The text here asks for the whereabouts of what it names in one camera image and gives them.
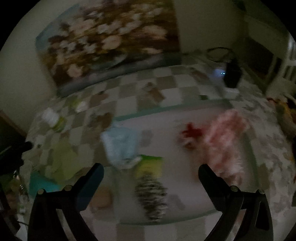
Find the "painting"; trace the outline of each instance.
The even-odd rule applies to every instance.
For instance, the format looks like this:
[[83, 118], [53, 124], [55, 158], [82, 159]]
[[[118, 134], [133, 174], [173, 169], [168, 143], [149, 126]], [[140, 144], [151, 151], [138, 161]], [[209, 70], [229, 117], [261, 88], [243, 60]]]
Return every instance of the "painting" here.
[[130, 72], [181, 63], [172, 0], [76, 4], [36, 38], [60, 96]]

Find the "yellow sponge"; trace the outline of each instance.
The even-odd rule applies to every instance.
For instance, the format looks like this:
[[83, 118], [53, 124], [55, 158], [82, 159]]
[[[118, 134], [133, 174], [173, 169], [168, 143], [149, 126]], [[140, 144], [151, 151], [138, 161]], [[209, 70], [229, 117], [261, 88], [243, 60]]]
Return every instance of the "yellow sponge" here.
[[161, 177], [162, 157], [141, 155], [142, 160], [135, 169], [135, 177], [140, 178], [146, 172], [151, 173], [154, 178]]

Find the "beige wall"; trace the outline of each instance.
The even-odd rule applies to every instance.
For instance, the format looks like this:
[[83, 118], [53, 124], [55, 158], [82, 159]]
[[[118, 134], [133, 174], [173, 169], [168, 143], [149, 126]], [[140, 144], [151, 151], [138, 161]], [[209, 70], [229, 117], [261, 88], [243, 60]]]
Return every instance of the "beige wall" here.
[[[41, 68], [35, 38], [79, 0], [41, 0], [15, 27], [0, 52], [0, 109], [28, 131], [37, 105], [55, 93]], [[174, 0], [183, 52], [226, 46], [237, 39], [242, 16], [231, 0]]]

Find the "table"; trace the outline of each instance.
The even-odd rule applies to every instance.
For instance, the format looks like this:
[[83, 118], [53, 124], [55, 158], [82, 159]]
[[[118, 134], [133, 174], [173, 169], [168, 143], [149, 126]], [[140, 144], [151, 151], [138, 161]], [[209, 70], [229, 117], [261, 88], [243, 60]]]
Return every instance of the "table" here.
[[[27, 136], [27, 141], [32, 141], [35, 147], [41, 145], [40, 163], [44, 165], [44, 172], [52, 161], [52, 146], [61, 137], [69, 137], [70, 144], [81, 157], [85, 167], [92, 166], [98, 160], [108, 167], [102, 144], [96, 144], [87, 134], [90, 116], [94, 112], [111, 112], [115, 117], [119, 117], [158, 107], [158, 104], [150, 98], [140, 94], [141, 88], [148, 82], [155, 84], [164, 95], [165, 99], [159, 104], [161, 107], [193, 103], [197, 100], [221, 99], [219, 89], [211, 81], [213, 67], [201, 59], [199, 53], [193, 53], [183, 57], [182, 65], [119, 76], [87, 87], [68, 97], [54, 98], [45, 103], [37, 111]], [[273, 224], [276, 227], [290, 212], [295, 191], [292, 182], [295, 164], [290, 160], [291, 147], [277, 124], [274, 109], [245, 71], [238, 89], [240, 95], [231, 103], [251, 124], [251, 145], [257, 159], [260, 188], [267, 194]], [[103, 100], [98, 98], [98, 93], [102, 94], [102, 91], [108, 94], [108, 98]], [[89, 108], [79, 114], [68, 108], [68, 104], [76, 96], [89, 104]], [[62, 133], [54, 133], [41, 121], [41, 114], [46, 107], [52, 107], [66, 118], [67, 125]], [[32, 164], [25, 160], [21, 174], [26, 184], [29, 184], [31, 170]], [[98, 216], [89, 208], [81, 212], [81, 215], [98, 239], [110, 241], [185, 241], [196, 240], [197, 237], [199, 240], [204, 240], [220, 217], [220, 213], [215, 213], [168, 225], [125, 226], [116, 223], [116, 220], [108, 215], [108, 218], [104, 218], [104, 215]]]

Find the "fluffy pink object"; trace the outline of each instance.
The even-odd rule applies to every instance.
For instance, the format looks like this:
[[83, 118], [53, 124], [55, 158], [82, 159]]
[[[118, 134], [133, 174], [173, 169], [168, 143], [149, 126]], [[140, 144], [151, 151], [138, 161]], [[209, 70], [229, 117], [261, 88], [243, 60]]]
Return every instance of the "fluffy pink object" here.
[[201, 164], [208, 164], [229, 185], [240, 185], [244, 172], [235, 142], [247, 128], [246, 120], [235, 109], [220, 114], [206, 126], [192, 152], [194, 175]]

